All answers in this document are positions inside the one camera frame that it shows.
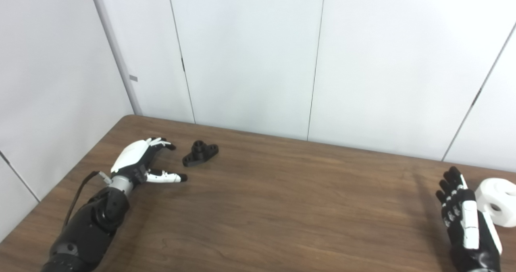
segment white roll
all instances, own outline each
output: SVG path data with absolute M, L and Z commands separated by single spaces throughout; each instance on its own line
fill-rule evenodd
M 477 191 L 479 211 L 488 213 L 498 226 L 516 226 L 516 184 L 505 179 L 486 179 Z

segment tabletop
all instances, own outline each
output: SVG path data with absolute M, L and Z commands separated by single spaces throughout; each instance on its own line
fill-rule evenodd
M 7 236 L 0 270 L 39 271 L 83 178 L 149 137 L 177 146 L 153 167 L 188 182 L 138 186 L 96 272 L 455 271 L 434 196 L 450 163 L 143 116 L 122 118 Z M 195 140 L 220 152 L 183 167 Z M 472 188 L 516 178 L 457 167 Z M 103 186 L 91 180 L 77 206 Z M 516 228 L 497 229 L 502 269 L 515 271 Z

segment white object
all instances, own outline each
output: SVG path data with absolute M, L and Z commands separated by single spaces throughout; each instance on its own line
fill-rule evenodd
M 155 145 L 171 145 L 170 142 L 162 141 L 162 138 L 156 138 L 152 140 L 149 138 L 147 140 L 138 140 L 122 150 L 122 153 L 118 155 L 118 158 L 114 162 L 114 165 L 111 167 L 111 173 L 118 172 L 118 169 L 136 164 L 145 154 L 145 151 L 149 149 L 151 146 Z
M 0 0 L 0 149 L 42 199 L 132 114 L 93 0 Z
M 306 140 L 322 2 L 172 0 L 196 122 Z
M 445 161 L 516 171 L 515 62 L 513 33 Z
M 110 185 L 111 183 L 113 183 L 113 180 L 107 176 L 105 173 L 103 173 L 102 171 L 99 171 L 98 172 L 98 175 L 100 175 L 100 177 L 102 178 L 102 180 L 107 184 L 107 185 Z
M 479 211 L 498 226 L 516 226 L 516 185 L 505 179 L 484 180 L 475 191 Z
M 193 123 L 170 0 L 98 1 L 142 114 Z
M 516 0 L 325 0 L 309 140 L 441 160 L 514 9 Z

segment wire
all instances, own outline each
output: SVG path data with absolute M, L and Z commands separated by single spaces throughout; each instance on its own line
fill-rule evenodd
M 92 171 L 92 173 L 90 173 L 87 177 L 85 177 L 83 179 L 83 182 L 79 186 L 79 189 L 77 190 L 77 193 L 75 194 L 75 197 L 72 200 L 72 204 L 70 204 L 68 213 L 66 214 L 66 217 L 64 218 L 65 221 L 63 223 L 63 228 L 61 229 L 61 231 L 64 230 L 65 227 L 67 226 L 68 220 L 70 219 L 70 215 L 72 215 L 73 208 L 74 208 L 77 200 L 79 199 L 79 195 L 81 195 L 81 191 L 83 191 L 83 187 L 88 183 L 88 181 L 90 181 L 90 179 L 94 178 L 95 175 L 98 175 L 98 173 L 100 173 L 100 171 Z

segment black and white robotic hand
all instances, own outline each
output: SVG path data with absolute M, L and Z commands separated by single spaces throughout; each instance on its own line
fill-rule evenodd
M 451 260 L 459 272 L 501 272 L 501 242 L 488 213 L 477 210 L 475 192 L 456 167 L 444 173 L 441 215 L 451 241 Z
M 175 146 L 165 138 L 138 140 L 128 145 L 111 168 L 111 177 L 94 171 L 82 182 L 64 221 L 59 237 L 50 248 L 50 258 L 41 272 L 91 272 L 101 262 L 129 210 L 129 194 L 145 182 L 185 182 L 185 174 L 150 167 L 156 153 Z M 70 219 L 83 186 L 101 175 L 107 187 L 100 190 Z
M 111 168 L 113 183 L 110 186 L 117 185 L 117 180 L 121 180 L 121 185 L 125 185 L 124 181 L 127 180 L 130 180 L 133 185 L 144 182 L 173 183 L 186 181 L 188 177 L 185 174 L 169 173 L 150 168 L 154 156 L 163 148 L 175 150 L 175 146 L 167 142 L 165 138 L 149 138 L 128 145 Z

